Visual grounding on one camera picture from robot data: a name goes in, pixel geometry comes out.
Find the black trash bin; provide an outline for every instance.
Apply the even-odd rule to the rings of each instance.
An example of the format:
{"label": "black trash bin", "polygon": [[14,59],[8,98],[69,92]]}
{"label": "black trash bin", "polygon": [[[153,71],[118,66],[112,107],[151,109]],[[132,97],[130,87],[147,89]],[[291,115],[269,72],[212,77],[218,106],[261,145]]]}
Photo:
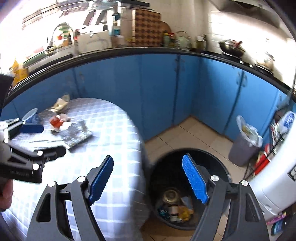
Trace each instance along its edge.
{"label": "black trash bin", "polygon": [[[148,205],[150,210],[162,222],[168,226],[180,230],[194,230],[204,212],[205,204],[196,199],[192,187],[182,168],[182,158],[189,153],[197,165],[204,166],[211,175],[217,175],[226,182],[231,182],[230,175],[224,164],[212,154],[193,148],[174,150],[161,157],[151,168],[147,181]],[[158,213],[159,204],[163,192],[168,189],[177,189],[181,196],[191,196],[194,214],[191,219],[184,223],[170,222]],[[223,212],[226,211],[229,200],[225,200]]]}

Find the kettle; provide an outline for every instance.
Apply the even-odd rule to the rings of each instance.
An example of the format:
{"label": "kettle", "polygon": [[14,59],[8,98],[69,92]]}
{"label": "kettle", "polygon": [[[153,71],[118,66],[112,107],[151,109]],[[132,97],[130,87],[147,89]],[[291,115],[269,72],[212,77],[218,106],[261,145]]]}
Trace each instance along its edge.
{"label": "kettle", "polygon": [[176,32],[177,48],[190,50],[189,36],[185,31]]}

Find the white appliance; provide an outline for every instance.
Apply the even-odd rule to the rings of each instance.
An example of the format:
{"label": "white appliance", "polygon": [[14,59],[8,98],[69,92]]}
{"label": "white appliance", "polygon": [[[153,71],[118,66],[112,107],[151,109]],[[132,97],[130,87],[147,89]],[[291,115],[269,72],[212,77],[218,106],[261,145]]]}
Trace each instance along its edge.
{"label": "white appliance", "polygon": [[79,53],[88,53],[112,47],[111,37],[108,30],[80,34],[77,36],[77,39]]}
{"label": "white appliance", "polygon": [[296,202],[295,180],[296,121],[276,156],[250,181],[266,221]]}

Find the white tablecloth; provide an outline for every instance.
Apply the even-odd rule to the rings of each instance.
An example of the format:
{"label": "white tablecloth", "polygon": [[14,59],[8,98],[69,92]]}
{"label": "white tablecloth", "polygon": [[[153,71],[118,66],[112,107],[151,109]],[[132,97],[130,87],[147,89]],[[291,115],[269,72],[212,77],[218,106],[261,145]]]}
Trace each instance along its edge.
{"label": "white tablecloth", "polygon": [[[146,158],[139,133],[127,113],[113,103],[100,99],[75,99],[65,111],[70,118],[84,119],[93,137],[79,144],[71,152],[43,169],[41,184],[14,181],[12,206],[2,213],[4,219],[20,240],[25,240],[34,209],[49,181],[58,184],[73,182],[98,167],[107,155],[114,159],[114,170],[99,201],[91,206],[105,239],[142,240],[139,228],[148,218],[144,204],[145,179],[142,161]],[[44,146],[36,140],[55,140],[49,129],[52,113],[39,114],[44,131],[39,134],[19,134],[15,144],[32,147]],[[75,240],[80,240],[73,209],[67,201],[70,227]]]}

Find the tiled floor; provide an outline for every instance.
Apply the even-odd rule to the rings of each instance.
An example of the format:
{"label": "tiled floor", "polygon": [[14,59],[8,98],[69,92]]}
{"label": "tiled floor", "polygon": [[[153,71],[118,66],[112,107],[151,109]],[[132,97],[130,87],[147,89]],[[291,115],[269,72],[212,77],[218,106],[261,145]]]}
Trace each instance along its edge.
{"label": "tiled floor", "polygon": [[[145,143],[150,161],[156,161],[163,154],[179,148],[198,148],[216,156],[228,169],[232,182],[238,183],[244,176],[245,168],[238,167],[228,160],[232,142],[221,136],[193,117],[187,118],[178,126],[172,127]],[[220,220],[214,241],[222,239],[227,217]],[[167,227],[157,219],[151,218],[144,224],[144,241],[189,241],[193,231],[180,231]]]}

